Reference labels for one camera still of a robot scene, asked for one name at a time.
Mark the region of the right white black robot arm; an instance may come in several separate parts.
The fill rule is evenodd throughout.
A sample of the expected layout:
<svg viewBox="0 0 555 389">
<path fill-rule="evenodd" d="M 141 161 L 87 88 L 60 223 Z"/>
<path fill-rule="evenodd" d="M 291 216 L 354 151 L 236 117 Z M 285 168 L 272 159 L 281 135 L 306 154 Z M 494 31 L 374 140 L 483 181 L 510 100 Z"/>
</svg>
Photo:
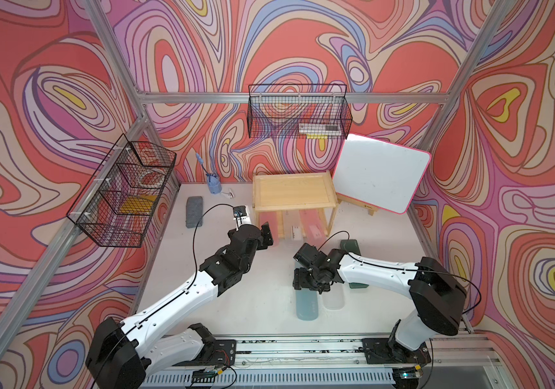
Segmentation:
<svg viewBox="0 0 555 389">
<path fill-rule="evenodd" d="M 434 336 L 456 336 L 467 298 L 457 278 L 429 257 L 417 263 L 391 263 L 369 259 L 343 249 L 325 254 L 303 244 L 294 255 L 293 287 L 319 294 L 335 283 L 365 284 L 398 293 L 413 303 L 413 309 L 392 329 L 386 348 L 395 358 L 417 351 Z"/>
</svg>

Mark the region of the clear frosted pencil case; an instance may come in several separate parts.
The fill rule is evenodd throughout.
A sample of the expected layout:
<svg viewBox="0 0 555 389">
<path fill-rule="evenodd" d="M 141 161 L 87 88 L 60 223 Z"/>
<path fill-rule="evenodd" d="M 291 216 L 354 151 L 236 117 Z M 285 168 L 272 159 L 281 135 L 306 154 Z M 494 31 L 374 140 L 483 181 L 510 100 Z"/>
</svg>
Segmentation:
<svg viewBox="0 0 555 389">
<path fill-rule="evenodd" d="M 322 293 L 321 301 L 327 311 L 340 311 L 345 306 L 343 286 L 334 285 L 330 291 Z"/>
</svg>

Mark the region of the teal pencil case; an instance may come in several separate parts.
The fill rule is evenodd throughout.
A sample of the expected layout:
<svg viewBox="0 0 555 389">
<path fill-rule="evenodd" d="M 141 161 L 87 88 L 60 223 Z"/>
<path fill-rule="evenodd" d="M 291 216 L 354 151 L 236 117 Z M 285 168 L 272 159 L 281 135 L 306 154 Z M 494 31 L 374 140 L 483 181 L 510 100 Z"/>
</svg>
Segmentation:
<svg viewBox="0 0 555 389">
<path fill-rule="evenodd" d="M 295 291 L 296 315 L 302 321 L 314 321 L 319 317 L 318 294 L 308 289 Z"/>
</svg>

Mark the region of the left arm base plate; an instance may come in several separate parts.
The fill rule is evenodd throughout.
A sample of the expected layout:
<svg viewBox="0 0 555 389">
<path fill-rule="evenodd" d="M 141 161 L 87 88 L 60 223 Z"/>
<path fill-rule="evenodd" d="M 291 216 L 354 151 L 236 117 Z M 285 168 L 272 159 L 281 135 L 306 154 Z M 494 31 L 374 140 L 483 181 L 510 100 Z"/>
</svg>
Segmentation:
<svg viewBox="0 0 555 389">
<path fill-rule="evenodd" d="M 237 341 L 235 339 L 215 340 L 204 345 L 198 356 L 191 361 L 181 361 L 176 366 L 217 366 L 235 363 Z"/>
</svg>

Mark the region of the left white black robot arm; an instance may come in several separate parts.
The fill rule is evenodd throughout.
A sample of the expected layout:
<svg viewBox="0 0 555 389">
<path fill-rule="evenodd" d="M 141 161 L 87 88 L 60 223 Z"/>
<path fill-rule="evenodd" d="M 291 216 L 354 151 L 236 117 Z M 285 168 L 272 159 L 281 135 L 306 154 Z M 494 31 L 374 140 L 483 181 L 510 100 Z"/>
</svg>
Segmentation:
<svg viewBox="0 0 555 389">
<path fill-rule="evenodd" d="M 244 224 L 230 230 L 229 244 L 208 257 L 181 286 L 152 306 L 117 322 L 100 323 L 85 365 L 99 388 L 138 388 L 153 373 L 197 358 L 212 341 L 208 329 L 193 324 L 169 331 L 201 306 L 234 287 L 251 269 L 257 251 L 273 245 L 270 226 Z"/>
</svg>

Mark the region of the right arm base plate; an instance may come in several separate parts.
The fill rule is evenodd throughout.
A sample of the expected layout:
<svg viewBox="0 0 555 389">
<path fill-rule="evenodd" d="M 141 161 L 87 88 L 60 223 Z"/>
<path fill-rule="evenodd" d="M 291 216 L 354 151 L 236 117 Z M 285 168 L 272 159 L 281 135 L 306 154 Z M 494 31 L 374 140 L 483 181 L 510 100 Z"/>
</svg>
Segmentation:
<svg viewBox="0 0 555 389">
<path fill-rule="evenodd" d="M 425 344 L 410 351 L 389 338 L 363 338 L 361 351 L 364 353 L 368 365 L 420 365 L 431 363 L 431 354 Z"/>
</svg>

